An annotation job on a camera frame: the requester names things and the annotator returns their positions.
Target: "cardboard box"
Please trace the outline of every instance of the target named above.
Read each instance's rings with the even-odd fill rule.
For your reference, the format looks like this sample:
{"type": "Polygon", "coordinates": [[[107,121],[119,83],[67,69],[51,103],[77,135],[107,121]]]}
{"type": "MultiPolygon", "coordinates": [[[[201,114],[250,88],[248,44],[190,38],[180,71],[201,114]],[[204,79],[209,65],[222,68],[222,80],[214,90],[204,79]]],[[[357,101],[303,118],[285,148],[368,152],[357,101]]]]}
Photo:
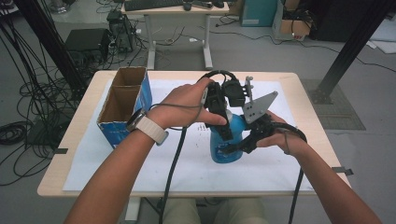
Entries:
{"type": "Polygon", "coordinates": [[[111,83],[97,124],[115,148],[128,134],[126,123],[132,114],[151,107],[149,76],[145,67],[122,67],[111,83]]]}
{"type": "Polygon", "coordinates": [[[245,0],[241,26],[272,26],[277,0],[245,0]]]}
{"type": "Polygon", "coordinates": [[[280,0],[277,0],[276,14],[272,26],[275,39],[279,40],[299,40],[303,41],[306,35],[311,31],[312,21],[299,21],[284,19],[284,9],[294,11],[300,0],[287,0],[283,6],[280,0]]]}

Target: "blue bottle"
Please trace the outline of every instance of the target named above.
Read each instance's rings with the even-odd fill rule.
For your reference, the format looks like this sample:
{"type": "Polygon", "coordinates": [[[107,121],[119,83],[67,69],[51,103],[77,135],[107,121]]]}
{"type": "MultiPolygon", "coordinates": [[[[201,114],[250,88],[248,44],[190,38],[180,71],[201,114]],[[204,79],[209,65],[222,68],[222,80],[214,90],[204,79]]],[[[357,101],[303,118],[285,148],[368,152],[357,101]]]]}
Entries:
{"type": "Polygon", "coordinates": [[[230,144],[237,144],[242,141],[242,131],[246,128],[245,121],[237,116],[231,111],[227,110],[227,118],[230,122],[230,129],[233,134],[233,139],[224,141],[222,140],[220,134],[214,127],[211,127],[210,134],[210,155],[212,156],[212,160],[217,163],[229,163],[233,161],[237,161],[242,157],[243,151],[237,150],[230,154],[224,154],[221,149],[227,147],[230,144]]]}

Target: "table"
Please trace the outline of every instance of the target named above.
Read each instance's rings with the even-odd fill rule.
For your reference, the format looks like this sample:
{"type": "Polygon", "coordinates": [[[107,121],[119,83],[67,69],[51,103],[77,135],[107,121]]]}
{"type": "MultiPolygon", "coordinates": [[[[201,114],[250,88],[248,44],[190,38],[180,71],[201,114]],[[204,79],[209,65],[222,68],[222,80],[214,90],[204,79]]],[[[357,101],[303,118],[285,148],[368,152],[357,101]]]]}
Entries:
{"type": "MultiPolygon", "coordinates": [[[[192,79],[197,80],[204,71],[148,71],[150,79],[192,79]]],[[[92,113],[101,98],[104,88],[109,80],[116,74],[116,71],[100,71],[95,74],[90,87],[87,89],[78,110],[71,121],[64,138],[59,145],[60,148],[68,148],[66,154],[54,155],[47,172],[45,173],[39,187],[38,194],[46,197],[76,197],[79,191],[64,191],[64,182],[71,168],[73,158],[78,148],[78,144],[87,130],[88,123],[92,113]]],[[[290,112],[294,116],[295,123],[299,129],[303,130],[309,144],[318,152],[318,154],[331,166],[340,166],[332,145],[320,125],[318,117],[307,98],[300,79],[293,73],[264,73],[264,72],[234,72],[240,79],[244,80],[246,76],[254,77],[255,80],[261,81],[277,81],[282,86],[283,92],[287,98],[290,112]]],[[[339,174],[341,178],[348,183],[344,174],[339,174]]],[[[266,195],[291,195],[292,190],[288,191],[257,191],[257,192],[239,192],[232,194],[231,192],[221,193],[213,192],[213,196],[266,196],[266,195]]],[[[313,190],[301,192],[302,195],[313,195],[313,190]]],[[[202,192],[191,193],[189,195],[180,192],[173,196],[202,196],[202,192]]],[[[135,193],[131,192],[131,197],[157,197],[158,192],[153,193],[135,193]]]]}
{"type": "Polygon", "coordinates": [[[126,15],[144,15],[148,35],[148,69],[154,69],[156,43],[152,39],[152,26],[178,26],[178,25],[196,25],[205,27],[205,38],[203,40],[205,68],[213,68],[212,58],[209,47],[209,27],[210,16],[224,15],[229,12],[227,3],[224,8],[213,7],[210,10],[193,7],[191,11],[185,11],[183,7],[164,7],[147,10],[125,11],[122,6],[121,12],[126,15]]]}

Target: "smartwatch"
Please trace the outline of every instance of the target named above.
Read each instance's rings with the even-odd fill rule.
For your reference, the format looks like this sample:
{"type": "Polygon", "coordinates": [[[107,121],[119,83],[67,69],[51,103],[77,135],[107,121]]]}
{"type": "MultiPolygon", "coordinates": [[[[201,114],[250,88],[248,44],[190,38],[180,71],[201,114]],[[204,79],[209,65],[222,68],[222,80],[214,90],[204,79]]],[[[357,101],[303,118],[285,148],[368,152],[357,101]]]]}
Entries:
{"type": "Polygon", "coordinates": [[[143,108],[140,108],[134,112],[134,114],[126,123],[126,129],[130,133],[136,129],[142,131],[152,138],[157,143],[157,146],[162,145],[169,135],[169,132],[165,131],[157,123],[147,117],[147,113],[143,108]]]}

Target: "tabletop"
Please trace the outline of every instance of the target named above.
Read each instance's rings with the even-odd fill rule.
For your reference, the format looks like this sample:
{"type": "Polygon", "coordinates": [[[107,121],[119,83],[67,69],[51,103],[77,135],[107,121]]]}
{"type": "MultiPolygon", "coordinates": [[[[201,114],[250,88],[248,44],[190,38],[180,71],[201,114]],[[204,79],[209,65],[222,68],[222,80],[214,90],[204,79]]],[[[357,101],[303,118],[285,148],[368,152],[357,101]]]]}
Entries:
{"type": "MultiPolygon", "coordinates": [[[[78,144],[80,143],[84,133],[88,128],[92,113],[98,105],[100,98],[103,95],[106,84],[111,80],[117,71],[100,71],[95,74],[92,82],[87,89],[80,106],[67,129],[64,138],[59,145],[61,148],[68,148],[66,154],[54,155],[47,172],[45,173],[39,187],[38,194],[41,196],[53,197],[67,197],[77,196],[78,190],[64,190],[64,183],[71,169],[71,164],[75,157],[78,144]]],[[[156,79],[191,79],[197,80],[206,71],[148,71],[150,80],[156,79]]],[[[304,88],[297,75],[293,73],[265,73],[265,72],[233,72],[240,80],[244,80],[246,76],[254,77],[258,81],[274,81],[280,83],[284,95],[287,99],[287,104],[290,108],[290,113],[294,117],[295,124],[300,130],[303,130],[309,144],[317,153],[331,166],[340,166],[332,145],[327,138],[326,133],[320,125],[318,116],[316,115],[313,106],[311,105],[304,88]]],[[[347,181],[344,174],[339,174],[341,178],[347,181]]],[[[303,194],[314,194],[313,190],[303,192],[303,194]]],[[[252,192],[247,195],[282,195],[282,192],[252,192]]],[[[143,196],[144,193],[133,193],[132,196],[143,196]]]]}
{"type": "Polygon", "coordinates": [[[155,14],[210,14],[210,15],[224,15],[228,13],[230,8],[227,3],[224,3],[223,8],[212,7],[211,9],[203,9],[198,7],[192,7],[190,11],[186,11],[183,9],[183,6],[180,7],[160,7],[160,8],[152,8],[145,10],[135,10],[135,11],[125,11],[124,6],[121,8],[122,14],[127,15],[155,15],[155,14]]]}

